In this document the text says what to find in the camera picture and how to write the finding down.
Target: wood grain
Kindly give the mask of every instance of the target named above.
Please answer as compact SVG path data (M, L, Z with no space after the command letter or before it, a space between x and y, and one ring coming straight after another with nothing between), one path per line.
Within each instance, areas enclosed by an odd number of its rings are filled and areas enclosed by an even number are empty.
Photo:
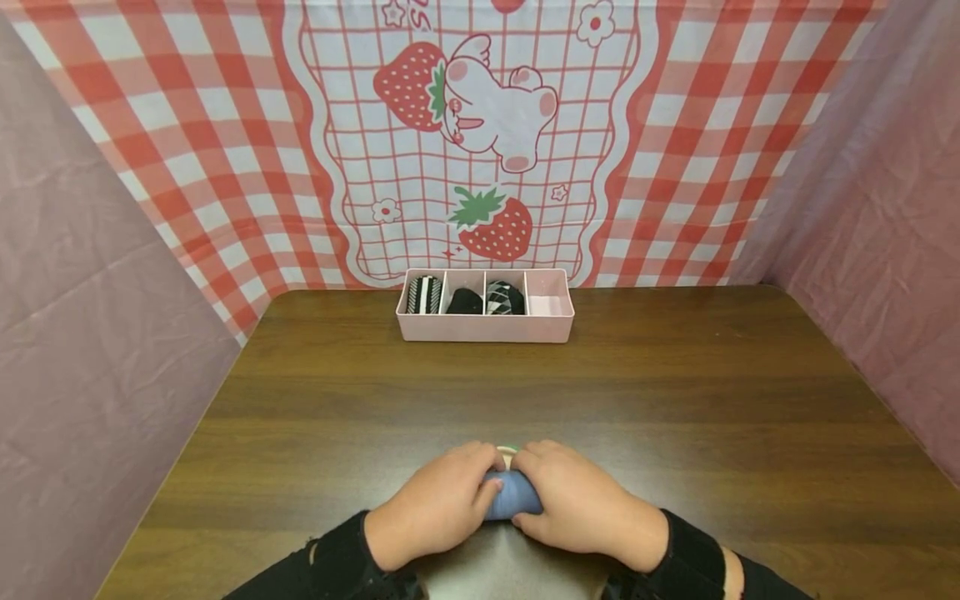
M769 287L575 290L566 345L407 344L396 292L274 301L102 600L218 598L469 439L553 438L823 598L954 598L960 494ZM589 598L607 564L485 527L432 600Z

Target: left hand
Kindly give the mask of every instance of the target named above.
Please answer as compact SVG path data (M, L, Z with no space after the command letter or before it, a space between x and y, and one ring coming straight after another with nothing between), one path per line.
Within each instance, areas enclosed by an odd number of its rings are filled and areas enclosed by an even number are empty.
M364 521L377 565L396 571L469 538L503 488L499 479L483 481L491 468L504 470L503 456L493 444L480 442L452 448L421 467Z

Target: strawberry leaf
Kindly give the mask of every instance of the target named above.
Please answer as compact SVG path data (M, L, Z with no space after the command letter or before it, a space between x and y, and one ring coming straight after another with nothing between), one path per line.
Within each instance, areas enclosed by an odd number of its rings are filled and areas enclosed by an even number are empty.
M453 211L450 223L456 223L459 229L473 229L478 225L489 225L493 217L500 212L506 195L497 195L497 189L471 194L466 188L457 187L453 191L462 196L460 207Z
M430 95L430 111L433 113L435 123L444 118L446 110L446 99L444 98L444 89L446 88L446 64L441 61L433 68L433 84L428 85L426 93Z

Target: black and white patterned sock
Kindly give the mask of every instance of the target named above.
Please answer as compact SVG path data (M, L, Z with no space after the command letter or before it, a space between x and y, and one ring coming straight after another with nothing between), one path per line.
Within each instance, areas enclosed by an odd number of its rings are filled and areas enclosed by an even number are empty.
M487 284L488 315L524 315L523 293L506 281Z
M440 314L440 297L444 283L434 276L418 277L407 290L407 313L419 315Z

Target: pink organizer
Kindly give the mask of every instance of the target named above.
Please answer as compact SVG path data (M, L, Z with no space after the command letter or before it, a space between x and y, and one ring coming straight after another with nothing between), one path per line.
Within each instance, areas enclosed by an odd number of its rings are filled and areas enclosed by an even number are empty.
M407 291L417 277L444 281L439 315L407 314ZM448 315L453 292L467 287L486 298L487 282L502 279L523 292L525 315ZM514 342L564 344L573 326L573 302L563 269L410 269L396 305L407 342Z

